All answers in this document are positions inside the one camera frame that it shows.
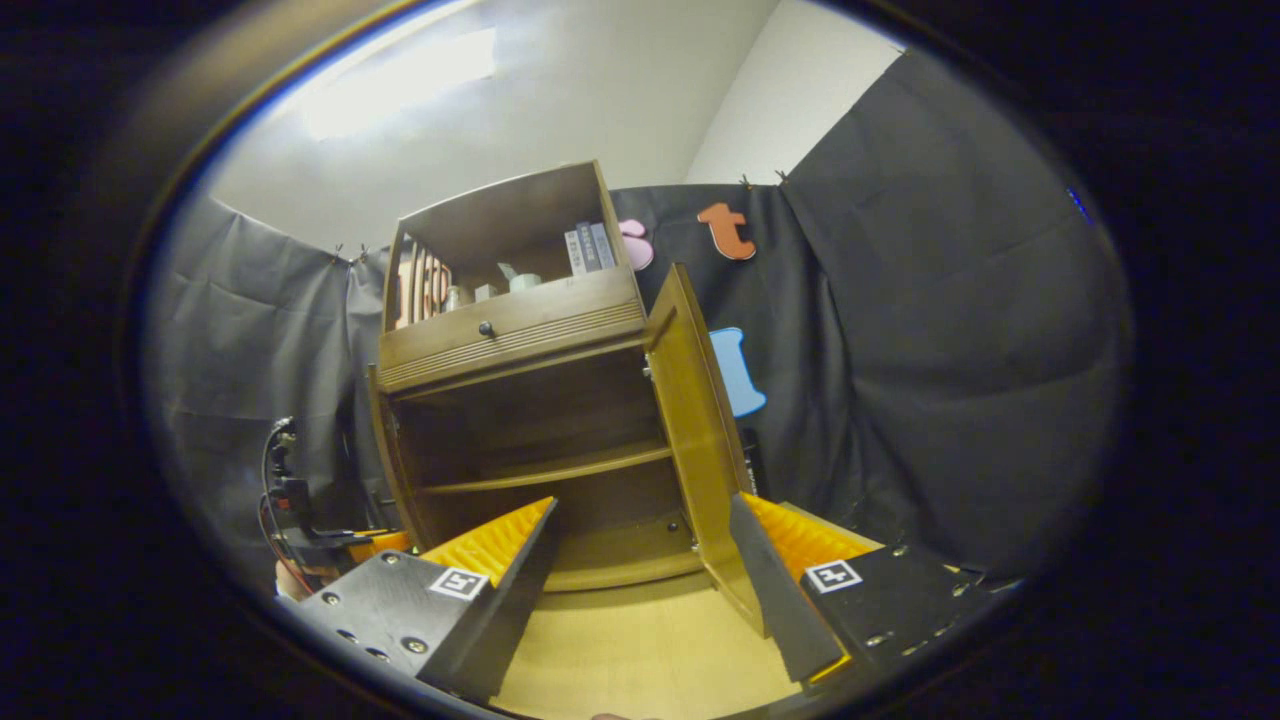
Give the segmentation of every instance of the cabinet shelf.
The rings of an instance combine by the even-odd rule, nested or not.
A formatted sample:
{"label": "cabinet shelf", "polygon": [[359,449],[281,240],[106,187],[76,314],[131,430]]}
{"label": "cabinet shelf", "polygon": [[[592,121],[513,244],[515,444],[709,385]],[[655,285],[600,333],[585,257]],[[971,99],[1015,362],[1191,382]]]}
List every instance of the cabinet shelf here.
{"label": "cabinet shelf", "polygon": [[522,486],[535,486],[541,483],[554,483],[585,475],[598,475],[634,465],[657,462],[671,457],[671,448],[653,441],[634,442],[598,452],[588,452],[575,457],[557,460],[556,462],[531,464],[511,468],[512,474],[468,483],[449,486],[424,486],[421,492],[426,495],[449,495],[460,492],[480,492],[506,489]]}
{"label": "cabinet shelf", "polygon": [[[676,530],[668,529],[672,523]],[[691,543],[678,511],[632,527],[568,536],[543,589],[589,591],[696,573],[703,562]]]}

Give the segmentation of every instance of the ceiling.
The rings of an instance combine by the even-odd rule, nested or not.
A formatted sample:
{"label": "ceiling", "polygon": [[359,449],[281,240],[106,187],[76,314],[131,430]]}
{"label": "ceiling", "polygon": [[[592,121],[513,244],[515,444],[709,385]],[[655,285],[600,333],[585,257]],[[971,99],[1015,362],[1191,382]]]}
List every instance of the ceiling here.
{"label": "ceiling", "polygon": [[397,219],[420,208],[566,161],[598,159],[614,188],[680,183],[777,4],[457,4],[347,77],[415,44],[488,27],[495,29],[493,77],[325,140],[285,99],[242,133],[210,192],[301,241],[326,250],[343,243],[346,254],[388,245]]}

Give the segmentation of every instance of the cabinet door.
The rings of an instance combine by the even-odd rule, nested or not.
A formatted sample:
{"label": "cabinet door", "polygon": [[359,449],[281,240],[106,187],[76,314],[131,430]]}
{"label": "cabinet door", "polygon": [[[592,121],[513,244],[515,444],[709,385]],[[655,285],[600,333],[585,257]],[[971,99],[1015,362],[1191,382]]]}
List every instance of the cabinet door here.
{"label": "cabinet door", "polygon": [[703,566],[724,600],[763,635],[760,603],[728,532],[730,498],[749,487],[742,445],[684,265],[672,265],[645,333],[654,392]]}

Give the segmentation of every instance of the drawer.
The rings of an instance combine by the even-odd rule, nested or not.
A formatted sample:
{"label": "drawer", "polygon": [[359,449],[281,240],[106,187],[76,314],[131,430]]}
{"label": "drawer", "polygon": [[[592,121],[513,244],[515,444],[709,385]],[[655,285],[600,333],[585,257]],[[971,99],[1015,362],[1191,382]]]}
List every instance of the drawer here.
{"label": "drawer", "polygon": [[[480,333],[489,323],[493,336]],[[499,295],[381,336],[379,387],[394,393],[644,331],[630,266]]]}

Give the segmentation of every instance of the ceiling light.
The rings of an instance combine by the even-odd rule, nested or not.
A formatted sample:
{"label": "ceiling light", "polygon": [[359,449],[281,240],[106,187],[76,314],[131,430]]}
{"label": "ceiling light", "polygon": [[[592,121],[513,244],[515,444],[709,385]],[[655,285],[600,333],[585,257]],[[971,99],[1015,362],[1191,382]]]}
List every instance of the ceiling light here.
{"label": "ceiling light", "polygon": [[316,140],[362,132],[451,87],[493,76],[494,28],[370,58],[296,105]]}

